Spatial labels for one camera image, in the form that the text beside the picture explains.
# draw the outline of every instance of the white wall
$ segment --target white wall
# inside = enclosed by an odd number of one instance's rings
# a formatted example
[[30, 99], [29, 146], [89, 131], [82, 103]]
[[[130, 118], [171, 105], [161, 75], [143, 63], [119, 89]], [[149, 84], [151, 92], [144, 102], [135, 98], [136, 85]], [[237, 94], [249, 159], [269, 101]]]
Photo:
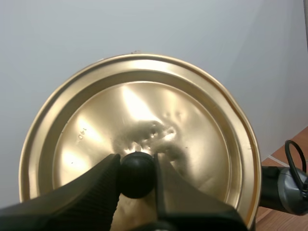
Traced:
[[47, 97], [88, 64], [134, 50], [221, 81], [262, 158], [308, 125], [302, 0], [1, 0], [0, 207], [18, 202], [20, 151]]

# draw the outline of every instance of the metal can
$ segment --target metal can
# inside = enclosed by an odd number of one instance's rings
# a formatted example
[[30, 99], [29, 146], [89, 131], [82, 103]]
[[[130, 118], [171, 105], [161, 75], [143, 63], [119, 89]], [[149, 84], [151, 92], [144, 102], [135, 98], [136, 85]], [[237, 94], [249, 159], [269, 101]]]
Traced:
[[[164, 152], [191, 185], [236, 208], [252, 226], [261, 164], [246, 116], [207, 72], [162, 55], [100, 60], [49, 97], [22, 149], [20, 200], [67, 184], [110, 153], [133, 151]], [[121, 195], [112, 230], [155, 219], [153, 193]]]

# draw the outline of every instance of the textured grip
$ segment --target textured grip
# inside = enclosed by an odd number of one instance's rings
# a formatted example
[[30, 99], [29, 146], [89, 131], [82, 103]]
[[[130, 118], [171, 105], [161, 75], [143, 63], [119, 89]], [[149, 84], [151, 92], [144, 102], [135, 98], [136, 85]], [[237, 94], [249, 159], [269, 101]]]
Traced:
[[120, 156], [111, 154], [67, 185], [0, 210], [0, 231], [110, 230], [119, 167]]

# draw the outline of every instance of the black cable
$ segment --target black cable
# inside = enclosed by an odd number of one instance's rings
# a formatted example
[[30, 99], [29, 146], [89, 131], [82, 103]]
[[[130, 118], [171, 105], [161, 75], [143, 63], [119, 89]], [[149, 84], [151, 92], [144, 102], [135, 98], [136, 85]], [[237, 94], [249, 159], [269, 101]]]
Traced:
[[295, 143], [292, 140], [287, 140], [285, 142], [284, 150], [285, 150], [285, 154], [287, 156], [288, 162], [289, 162], [290, 172], [291, 172], [292, 178], [295, 181], [299, 190], [303, 191], [304, 190], [304, 184], [303, 184], [301, 178], [299, 177], [299, 174], [298, 174], [297, 169], [295, 167], [295, 164], [293, 162], [293, 158], [292, 158], [291, 152], [290, 152], [290, 144], [293, 145], [296, 148], [296, 150], [298, 151], [298, 154], [299, 154], [299, 156], [302, 160], [302, 171], [306, 173], [307, 165], [306, 165], [305, 156], [304, 156], [303, 151], [300, 149], [300, 147], [298, 146], [297, 143]]

